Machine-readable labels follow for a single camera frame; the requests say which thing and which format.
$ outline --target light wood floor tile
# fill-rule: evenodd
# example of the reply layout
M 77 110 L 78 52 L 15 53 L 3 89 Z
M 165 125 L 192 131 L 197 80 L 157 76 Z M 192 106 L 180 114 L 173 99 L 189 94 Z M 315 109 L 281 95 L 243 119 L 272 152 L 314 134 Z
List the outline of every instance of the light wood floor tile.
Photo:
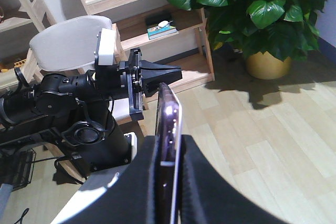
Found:
M 336 175 L 335 153 L 297 111 L 287 103 L 273 107 L 272 111 L 322 176 Z
M 211 165 L 223 178 L 226 179 L 227 182 L 229 182 L 232 186 L 236 186 L 229 164 L 225 159 L 223 152 L 219 148 L 217 139 L 215 138 L 210 126 L 208 124 L 203 124 L 199 127 L 191 129 L 190 133 Z
M 214 106 L 218 106 L 219 103 L 215 97 L 214 92 L 209 92 L 204 88 L 204 85 L 193 88 L 192 91 L 195 94 L 195 97 L 198 101 L 198 106 L 204 110 Z
M 260 120 L 258 126 L 268 136 L 267 141 L 285 167 L 286 172 L 307 198 L 332 190 L 326 184 L 325 178 L 275 116 Z
M 312 205 L 318 209 L 318 216 L 322 219 L 322 223 L 334 224 L 336 223 L 336 192 L 330 192 L 320 195 L 311 200 Z
M 314 83 L 314 88 L 305 88 L 307 84 L 300 85 L 303 91 L 312 98 L 323 110 L 336 108 L 336 94 L 331 92 L 327 87 L 321 83 Z
M 226 160 L 229 162 L 233 174 L 243 173 L 255 168 L 255 164 L 248 155 L 245 145 L 228 119 L 222 119 L 212 129 Z
M 240 192 L 251 201 L 281 218 L 284 216 L 274 196 L 257 169 L 248 170 L 234 176 Z
M 285 219 L 293 223 L 322 223 L 267 141 L 247 150 Z

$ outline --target book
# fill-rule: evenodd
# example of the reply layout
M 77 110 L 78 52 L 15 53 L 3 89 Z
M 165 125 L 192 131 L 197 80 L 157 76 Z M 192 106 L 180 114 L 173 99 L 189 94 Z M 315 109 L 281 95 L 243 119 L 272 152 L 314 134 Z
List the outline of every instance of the book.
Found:
M 176 27 L 170 24 L 166 25 L 165 27 L 153 26 L 147 29 L 149 39 L 156 39 L 175 32 L 177 32 Z

